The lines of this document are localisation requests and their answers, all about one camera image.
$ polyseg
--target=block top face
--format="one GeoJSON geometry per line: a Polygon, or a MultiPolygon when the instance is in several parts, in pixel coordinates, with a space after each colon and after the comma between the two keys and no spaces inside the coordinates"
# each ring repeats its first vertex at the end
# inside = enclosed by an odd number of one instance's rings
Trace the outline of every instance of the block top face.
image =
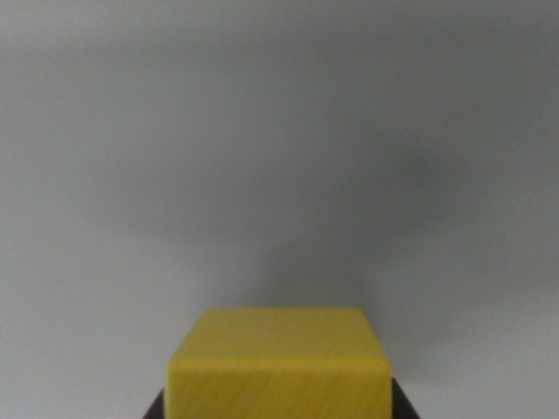
{"type": "Polygon", "coordinates": [[[206,364],[389,368],[369,322],[353,308],[209,309],[169,367],[206,364]]]}

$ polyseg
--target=gray wall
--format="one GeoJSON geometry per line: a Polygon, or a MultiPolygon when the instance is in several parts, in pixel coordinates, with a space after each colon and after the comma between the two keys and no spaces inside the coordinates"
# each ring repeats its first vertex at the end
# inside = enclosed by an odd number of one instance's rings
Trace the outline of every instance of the gray wall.
{"type": "Polygon", "coordinates": [[[60,4],[0,18],[2,418],[140,417],[261,305],[362,307],[424,417],[556,417],[553,2],[60,4]]]}

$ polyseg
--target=gray background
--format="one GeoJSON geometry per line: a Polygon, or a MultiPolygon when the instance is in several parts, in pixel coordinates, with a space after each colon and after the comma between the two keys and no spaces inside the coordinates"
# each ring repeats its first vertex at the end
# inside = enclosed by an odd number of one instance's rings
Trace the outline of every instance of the gray background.
{"type": "Polygon", "coordinates": [[[141,417],[261,305],[363,308],[424,418],[557,417],[557,8],[3,3],[0,417],[141,417]]]}

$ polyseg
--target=black base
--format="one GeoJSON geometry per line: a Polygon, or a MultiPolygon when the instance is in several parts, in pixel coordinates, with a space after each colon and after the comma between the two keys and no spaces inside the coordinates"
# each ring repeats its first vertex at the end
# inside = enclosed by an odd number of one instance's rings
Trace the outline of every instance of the black base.
{"type": "MultiPolygon", "coordinates": [[[[163,390],[143,419],[164,419],[163,414],[163,390]]],[[[419,419],[415,409],[411,406],[410,401],[405,396],[404,391],[395,378],[392,379],[392,418],[393,419],[419,419]]]]}

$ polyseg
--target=yellow cube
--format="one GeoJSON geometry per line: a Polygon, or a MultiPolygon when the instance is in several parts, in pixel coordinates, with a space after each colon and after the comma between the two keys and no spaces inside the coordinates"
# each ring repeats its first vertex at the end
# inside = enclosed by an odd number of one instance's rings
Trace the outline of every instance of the yellow cube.
{"type": "Polygon", "coordinates": [[[165,371],[166,419],[390,419],[390,364],[352,308],[204,312],[165,371]]]}

